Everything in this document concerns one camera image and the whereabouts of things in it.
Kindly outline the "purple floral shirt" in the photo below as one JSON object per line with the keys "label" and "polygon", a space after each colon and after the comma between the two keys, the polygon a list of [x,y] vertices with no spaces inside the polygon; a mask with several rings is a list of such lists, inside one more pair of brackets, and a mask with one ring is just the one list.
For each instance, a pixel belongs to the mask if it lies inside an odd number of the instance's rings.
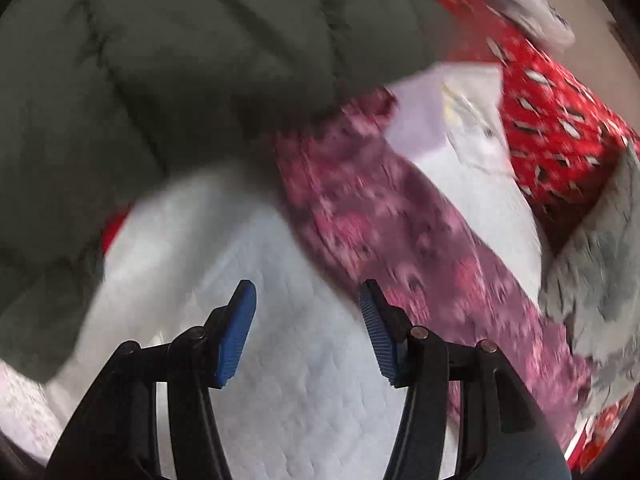
{"label": "purple floral shirt", "polygon": [[450,200],[393,151],[386,132],[398,113],[396,96],[378,89],[273,136],[295,231],[350,292],[375,280],[390,304],[443,340],[495,341],[567,444],[590,365]]}

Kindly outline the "grey flower pillow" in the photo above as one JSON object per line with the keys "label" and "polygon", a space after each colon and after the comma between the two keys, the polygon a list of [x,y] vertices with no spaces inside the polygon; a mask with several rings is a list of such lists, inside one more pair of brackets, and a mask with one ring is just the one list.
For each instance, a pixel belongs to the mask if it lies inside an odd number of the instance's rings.
{"label": "grey flower pillow", "polygon": [[594,415],[639,383],[639,159],[620,155],[600,200],[555,258],[539,305],[593,364],[582,412]]}

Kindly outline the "white quilted mattress cover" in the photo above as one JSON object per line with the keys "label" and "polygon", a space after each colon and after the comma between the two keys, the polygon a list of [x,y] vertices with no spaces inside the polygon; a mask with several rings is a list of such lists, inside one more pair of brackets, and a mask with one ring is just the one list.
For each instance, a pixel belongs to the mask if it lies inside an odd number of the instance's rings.
{"label": "white quilted mattress cover", "polygon": [[1,427],[40,462],[123,341],[203,323],[243,278],[258,305],[235,376],[212,394],[237,479],[378,479],[405,395],[378,371],[362,317],[311,263],[249,162],[177,181],[134,207],[105,258],[74,354],[45,385],[1,369]]}

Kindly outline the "red patterned quilt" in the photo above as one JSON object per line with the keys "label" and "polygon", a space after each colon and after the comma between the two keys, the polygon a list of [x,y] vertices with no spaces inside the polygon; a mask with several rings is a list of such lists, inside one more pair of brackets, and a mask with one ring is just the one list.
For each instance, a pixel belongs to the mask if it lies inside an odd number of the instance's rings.
{"label": "red patterned quilt", "polygon": [[558,252],[639,136],[485,0],[437,0],[463,27],[450,58],[502,70],[500,118],[515,180]]}

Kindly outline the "white paper sheets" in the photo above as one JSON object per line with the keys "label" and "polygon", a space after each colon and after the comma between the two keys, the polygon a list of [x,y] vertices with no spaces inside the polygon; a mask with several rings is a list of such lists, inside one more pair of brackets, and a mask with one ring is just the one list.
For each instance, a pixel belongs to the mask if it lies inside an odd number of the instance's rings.
{"label": "white paper sheets", "polygon": [[512,177],[500,118],[502,68],[485,63],[437,63],[391,84],[395,111],[385,139],[415,162],[450,144],[460,162]]}

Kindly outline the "dark green jacket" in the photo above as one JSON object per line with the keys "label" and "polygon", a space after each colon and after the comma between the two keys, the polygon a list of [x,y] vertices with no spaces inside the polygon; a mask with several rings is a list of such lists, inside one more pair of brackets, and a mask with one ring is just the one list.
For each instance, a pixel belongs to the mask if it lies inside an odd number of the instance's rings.
{"label": "dark green jacket", "polygon": [[163,180],[440,58],[436,0],[1,0],[1,357],[48,382],[107,225]]}

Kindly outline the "white plastic bag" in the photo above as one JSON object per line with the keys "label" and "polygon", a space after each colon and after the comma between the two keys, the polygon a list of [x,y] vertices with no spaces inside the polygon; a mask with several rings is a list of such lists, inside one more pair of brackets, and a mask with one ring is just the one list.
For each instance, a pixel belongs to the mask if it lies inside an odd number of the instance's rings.
{"label": "white plastic bag", "polygon": [[549,0],[485,0],[538,47],[563,53],[575,43],[573,29]]}

